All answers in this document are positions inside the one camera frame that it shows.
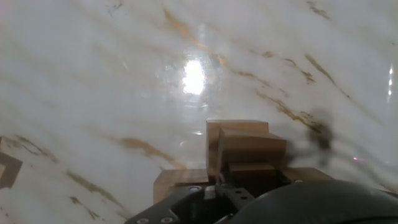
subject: wooden block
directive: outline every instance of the wooden block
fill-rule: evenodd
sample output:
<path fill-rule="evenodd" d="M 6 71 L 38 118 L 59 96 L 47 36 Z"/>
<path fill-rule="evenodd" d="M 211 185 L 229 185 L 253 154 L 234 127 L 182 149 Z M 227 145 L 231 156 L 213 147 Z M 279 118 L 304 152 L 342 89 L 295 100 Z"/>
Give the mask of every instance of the wooden block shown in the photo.
<path fill-rule="evenodd" d="M 231 171 L 234 180 L 276 177 L 276 169 L 268 162 L 229 163 L 229 170 Z"/>
<path fill-rule="evenodd" d="M 176 185 L 208 183 L 206 169 L 163 170 L 154 182 L 154 204 L 166 198 Z"/>
<path fill-rule="evenodd" d="M 22 161 L 0 152 L 0 189 L 14 185 L 21 167 Z"/>
<path fill-rule="evenodd" d="M 286 144 L 285 139 L 274 134 L 223 128 L 220 131 L 216 173 L 220 173 L 227 161 L 267 162 L 275 169 L 280 169 L 286 153 Z"/>
<path fill-rule="evenodd" d="M 282 172 L 290 180 L 334 180 L 329 175 L 309 167 L 285 168 Z"/>
<path fill-rule="evenodd" d="M 214 179 L 216 175 L 216 165 L 218 156 L 218 139 L 221 128 L 238 129 L 242 131 L 255 131 L 268 133 L 268 123 L 253 120 L 217 120 L 208 119 L 206 121 L 206 168 L 209 179 Z"/>

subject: brown marble vein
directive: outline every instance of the brown marble vein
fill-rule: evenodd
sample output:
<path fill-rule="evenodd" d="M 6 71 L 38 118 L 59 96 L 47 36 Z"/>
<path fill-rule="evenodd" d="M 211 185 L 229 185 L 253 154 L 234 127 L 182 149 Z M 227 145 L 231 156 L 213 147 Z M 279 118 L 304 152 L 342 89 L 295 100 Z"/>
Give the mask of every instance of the brown marble vein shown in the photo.
<path fill-rule="evenodd" d="M 72 202 L 75 205 L 81 205 L 83 208 L 87 209 L 87 212 L 90 214 L 91 218 L 93 220 L 95 220 L 95 218 L 101 218 L 97 213 L 91 211 L 89 208 L 87 208 L 86 206 L 84 206 L 76 197 L 70 197 L 70 200 L 72 200 Z"/>
<path fill-rule="evenodd" d="M 169 155 L 163 153 L 162 151 L 156 149 L 155 147 L 151 146 L 147 142 L 141 141 L 139 139 L 134 139 L 134 138 L 123 138 L 121 140 L 121 143 L 123 146 L 128 147 L 128 148 L 143 149 L 145 152 L 145 156 L 147 156 L 147 157 L 150 157 L 151 155 L 159 156 L 159 157 L 165 159 L 170 164 L 172 164 L 176 169 L 186 169 L 186 167 L 183 164 L 177 162 L 174 158 L 172 158 Z"/>
<path fill-rule="evenodd" d="M 265 81 L 265 80 L 263 80 L 263 79 L 261 79 L 261 78 L 255 76 L 255 75 L 253 75 L 252 73 L 249 73 L 249 72 L 235 72 L 235 71 L 233 71 L 233 70 L 232 70 L 232 72 L 233 72 L 233 73 L 237 73 L 237 74 L 239 74 L 239 75 L 241 75 L 241 76 L 244 76 L 244 77 L 251 77 L 251 78 L 253 78 L 253 79 L 255 79 L 255 80 L 261 82 L 262 84 L 264 84 L 264 85 L 266 85 L 266 86 L 268 86 L 268 87 L 271 87 L 271 85 L 269 84 L 269 82 L 267 82 L 267 81 Z"/>
<path fill-rule="evenodd" d="M 326 11 L 324 10 L 319 10 L 316 8 L 316 2 L 313 1 L 307 1 L 307 4 L 310 6 L 310 9 L 312 9 L 313 12 L 316 14 L 323 16 L 325 19 L 330 19 L 329 16 L 327 15 Z"/>
<path fill-rule="evenodd" d="M 312 121 L 312 116 L 310 114 L 303 112 L 303 111 L 301 111 L 299 114 L 296 114 L 296 112 L 292 111 L 281 100 L 271 98 L 271 97 L 267 96 L 266 94 L 261 93 L 259 90 L 256 90 L 256 93 L 257 93 L 257 96 L 260 96 L 261 98 L 267 100 L 268 102 L 275 104 L 276 108 L 279 112 L 286 114 L 288 117 L 290 117 L 294 121 L 300 121 L 301 123 L 306 125 L 308 128 L 310 128 L 311 130 L 314 130 L 317 133 L 321 133 L 321 131 L 317 128 L 318 124 L 316 122 Z"/>
<path fill-rule="evenodd" d="M 29 141 L 28 139 L 26 139 L 26 138 L 24 138 L 24 137 L 22 137 L 22 136 L 19 136 L 19 135 L 15 135 L 15 136 L 16 136 L 16 137 L 18 138 L 18 140 L 20 140 L 21 142 L 24 142 L 24 143 L 27 143 L 27 144 L 30 144 L 30 145 L 34 146 L 37 150 L 40 151 L 40 153 L 41 153 L 43 156 L 48 157 L 48 158 L 51 159 L 51 161 L 53 161 L 54 163 L 57 163 L 57 162 L 58 162 L 58 159 L 57 159 L 49 150 L 47 150 L 47 149 L 45 149 L 45 148 L 41 148 L 41 147 L 39 147 L 39 146 L 36 146 L 34 143 L 32 143 L 31 141 Z"/>
<path fill-rule="evenodd" d="M 80 184 L 83 186 L 85 189 L 87 189 L 90 192 L 98 192 L 101 194 L 104 198 L 110 200 L 111 202 L 115 203 L 116 205 L 119 205 L 121 208 L 124 209 L 123 205 L 119 203 L 108 191 L 105 189 L 102 189 L 101 187 L 98 187 L 97 185 L 90 183 L 83 177 L 81 177 L 78 174 L 74 174 L 70 172 L 69 170 L 67 171 L 67 176 L 70 177 L 72 180 L 74 180 L 76 183 Z"/>
<path fill-rule="evenodd" d="M 300 72 L 304 75 L 307 79 L 307 84 L 315 83 L 315 80 L 312 78 L 313 76 L 309 72 L 304 72 L 292 59 L 285 58 L 286 61 L 292 63 L 292 66 L 296 69 L 300 70 Z"/>
<path fill-rule="evenodd" d="M 270 51 L 267 51 L 267 52 L 261 54 L 261 56 L 266 57 L 266 58 L 271 58 L 274 56 L 274 54 L 272 54 L 272 52 L 270 52 Z"/>
<path fill-rule="evenodd" d="M 278 89 L 279 89 L 279 91 L 281 91 L 284 94 L 285 97 L 289 97 L 289 94 L 285 90 L 283 90 L 281 88 L 278 88 Z"/>
<path fill-rule="evenodd" d="M 372 114 L 370 111 L 368 111 L 363 105 L 359 104 L 358 102 L 354 101 L 345 91 L 343 91 L 332 79 L 332 77 L 329 75 L 327 71 L 325 71 L 318 63 L 315 61 L 313 57 L 309 54 L 305 54 L 305 58 L 322 74 L 324 74 L 331 82 L 332 84 L 343 94 L 345 97 L 347 97 L 354 105 L 356 105 L 360 110 L 362 110 L 364 113 L 366 113 L 368 116 L 370 116 L 373 120 L 375 120 L 377 123 L 380 125 L 384 125 L 383 122 L 374 114 Z"/>
<path fill-rule="evenodd" d="M 19 149 L 25 149 L 26 151 L 28 151 L 29 153 L 31 153 L 31 154 L 33 154 L 33 155 L 35 155 L 35 156 L 39 156 L 40 154 L 38 153 L 38 152 L 34 152 L 34 151 L 31 151 L 28 147 L 26 147 L 25 145 L 23 145 L 22 143 L 20 143 L 20 142 L 18 142 L 18 141 L 15 141 L 15 140 L 13 140 L 13 139 L 11 139 L 11 138 L 7 138 L 7 137 L 5 137 L 5 136 L 2 136 L 2 139 L 4 139 L 4 142 L 6 142 L 6 144 L 7 144 L 7 146 L 8 147 L 17 147 L 17 148 L 19 148 Z"/>

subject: marble surface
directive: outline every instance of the marble surface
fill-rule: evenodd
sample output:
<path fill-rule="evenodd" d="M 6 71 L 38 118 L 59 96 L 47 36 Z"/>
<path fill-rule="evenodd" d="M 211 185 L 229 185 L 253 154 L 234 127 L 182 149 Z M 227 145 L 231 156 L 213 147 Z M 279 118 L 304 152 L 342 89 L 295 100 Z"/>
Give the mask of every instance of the marble surface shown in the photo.
<path fill-rule="evenodd" d="M 124 222 L 162 169 L 205 167 L 207 118 L 268 121 L 291 166 L 398 190 L 397 10 L 0 0 L 0 147 L 24 161 L 0 222 Z"/>

